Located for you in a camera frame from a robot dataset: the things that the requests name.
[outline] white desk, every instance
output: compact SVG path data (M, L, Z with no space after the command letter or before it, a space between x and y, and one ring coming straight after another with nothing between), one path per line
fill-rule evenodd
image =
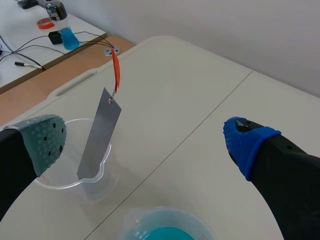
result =
M35 6L24 10L20 8L14 0L0 0L0 35L10 48L16 50L31 39L47 36L49 32L57 30L56 27L46 30L40 30L37 27L36 22L47 17L48 14L43 7ZM74 33L86 31L99 36L105 33L71 14L69 14L68 17L71 29ZM81 42L91 41L97 38L97 36L87 33L77 34L76 36ZM3 50L8 51L1 40L0 44L2 44ZM62 44L53 45L48 37L36 39L27 44L26 47L30 45L50 47L64 53L69 52ZM36 60L41 65L48 64L62 56L59 52L36 46L27 48L20 53ZM32 61L19 55L5 57L0 62L0 88L32 71L36 71L34 68L30 67L18 67L15 65L15 62L34 64Z
M320 156L320 129L313 127L320 99L171 37L144 41L119 60L122 113L112 143L121 176L113 195L98 205L79 205L33 183L3 218L0 238L116 240L127 210L165 205L194 212L218 240L281 240L262 196L230 159L223 124L246 117ZM55 96L77 82L83 83ZM48 113L92 118L98 93L103 87L111 92L113 83L107 63L16 121ZM308 124L299 129L297 122Z

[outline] black cable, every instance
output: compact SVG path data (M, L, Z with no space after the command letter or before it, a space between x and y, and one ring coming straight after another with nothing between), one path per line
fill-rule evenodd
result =
M92 45L102 45L102 46L106 46L106 47L109 47L108 45L106 45L104 42L100 43L100 42L96 42L96 43L92 43L92 44L84 44L84 45L81 45L81 46L78 46L77 48L73 49L72 51L69 51L69 52L62 52L62 51L59 51L57 49L54 49L54 48L51 48L51 47L48 47L48 46L40 46L40 45L30 45L30 46L26 46L22 49L20 49L18 52L22 51L22 50L25 50L25 49L28 49L30 47L40 47L40 48L45 48L45 49L51 49L53 51L56 51L58 53L61 53L63 55L67 55L67 54L70 54L72 52L74 52L75 50L79 49L79 48L83 48L83 47L86 47L86 46L92 46Z
M45 69L40 63L38 63L36 60L33 60L32 58L30 58L30 57L28 57L28 56L26 56L26 55L23 55L23 54L21 54L21 53L18 53L18 52L13 51L13 50L8 46L8 44L4 41L4 39L2 38L1 35L0 35L0 39L2 40L2 42L4 43L4 45L11 51L12 54L18 54L18 55L20 55L20 56L22 56L22 57L24 57L24 58L26 58L26 59L29 59L30 61L34 62L34 63L37 64L38 66L41 66L43 71L46 70L46 69Z
M88 31L80 31L80 32L76 32L76 33L74 33L74 34L84 34L84 33L90 34L90 35L93 35L93 36L97 36L97 37L101 38L103 41L105 41L105 43L109 45L108 47L114 48L114 46L113 46L108 40L106 40L105 38L103 38L103 37L100 36L100 35L97 35L97 34L94 34L94 33L88 32ZM27 45L28 43L30 43L30 42L32 42L32 41L34 41L34 40L36 40L36 39L47 38L47 37L49 37L49 36L44 35L44 36L38 36L38 37L36 37L36 38L33 38L33 39L31 39L30 41L27 41L27 42L26 42L25 44L23 44L22 46L20 46L20 47L16 50L16 52L19 51L20 49L22 49L22 48L23 48L25 45ZM99 42L102 42L102 41L94 41L94 40L92 40L92 41L83 41L83 42L80 41L80 43L89 43L89 42L97 42L97 43L99 43Z
M18 52L20 49L22 49L25 45L27 45L28 43L32 42L33 40L44 38L44 37L48 38L48 36L38 36L38 37L36 37L34 39L31 39L30 41L27 41L25 44L23 44L21 47L19 47L17 50L15 50L15 52Z
M109 44L111 48L115 48L108 40L106 40L105 38L103 38L102 36L98 35L98 34L94 34L94 33L91 33L91 32L88 32L88 31L80 31L80 32L76 32L75 34L83 34L83 33L86 33L86 34L91 34L93 36L96 36L96 37L99 37L101 38L103 41L105 41L107 44Z
M30 46L24 47L25 45L27 45L28 43L30 43L30 42L32 42L32 41L34 41L34 40L36 40L36 39L48 37L47 35L44 35L44 36L39 36L39 37L36 37L36 38L31 39L30 41L28 41L28 42L26 42L25 44L23 44L22 46L20 46L16 51L13 51L13 50L7 45L7 43L4 41L4 39L2 38L2 36L0 35L0 39L3 41L3 43L6 45L6 47L11 51L11 52L2 51L2 52L4 52L4 53L8 53L8 55L5 55L5 56L3 56L2 58L0 58L0 62L1 62L2 59L4 59L4 58L7 57L7 56L10 56L10 55L12 55L12 54L18 54L18 55L20 55L20 56L22 56L22 57L24 57L24 58L26 58L26 59L29 59L30 61L34 62L34 63L37 64L38 66L41 66L42 69L45 71L45 68L44 68L41 64L39 64L37 61L33 60L32 58L30 58L30 57L28 57L28 56L26 56L26 55L23 55L23 54L19 53L19 52L22 51L22 50L25 50L25 49L27 49L27 48L30 48L30 47L40 47L40 48L51 49L51 50L56 51L56 52L58 52L58 53L61 53L61 54L63 54L63 55L67 55L67 54L71 54L72 52L74 52L74 51L77 50L78 48L82 48L82 47L85 47L85 46L92 46L92 45L96 45L96 44L97 44L97 45L106 46L106 47L109 47L109 48L114 48L114 46L113 46L108 40L106 40L105 38L103 38L103 37L100 36L100 35L97 35L97 34L94 34L94 33L88 32L88 31L80 31L80 32L76 32L76 33L74 33L74 34L83 34L83 33L87 33L87 34L90 34L90 35L93 35L93 36L97 36L97 37L101 38L101 39L102 39L103 41L105 41L105 42L102 42L102 41L94 41L94 40L91 40L91 41L80 41L80 43L93 43L93 44L84 44L84 45L79 46L79 47L75 48L74 50L72 50L72 51L70 51L70 52L66 52L66 53L64 53L64 52L62 52L62 51L59 51L59 50L57 50L57 49L48 47L48 46L30 45Z
M4 59L5 57L10 56L10 55L12 55L12 54L14 54L14 53L12 52L12 53L10 53L10 54L8 54L8 55L3 56L2 58L0 58L0 62L1 62L2 59Z

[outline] black power adapter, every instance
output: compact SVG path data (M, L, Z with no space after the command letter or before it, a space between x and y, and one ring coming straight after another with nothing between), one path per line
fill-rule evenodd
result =
M61 34L60 32L58 31L51 31L48 35L51 43L53 45L57 45L57 44L62 44L62 37L61 37Z
M39 3L37 0L21 0L21 1L18 1L18 5L22 9L29 9L39 5Z

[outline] metal bracket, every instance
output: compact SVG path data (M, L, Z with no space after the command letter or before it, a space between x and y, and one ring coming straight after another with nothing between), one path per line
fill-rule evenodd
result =
M114 47L114 53L115 55L118 55L119 53L121 52L121 49L117 46ZM110 47L107 47L105 50L104 50L104 55L108 56L108 57L111 57L112 54L111 54L111 48Z

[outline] blue bottle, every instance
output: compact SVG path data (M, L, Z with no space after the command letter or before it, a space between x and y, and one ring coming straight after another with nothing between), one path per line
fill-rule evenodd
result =
M61 34L65 49L73 50L79 47L79 41L70 28L68 14L63 3L59 0L46 0L45 9Z

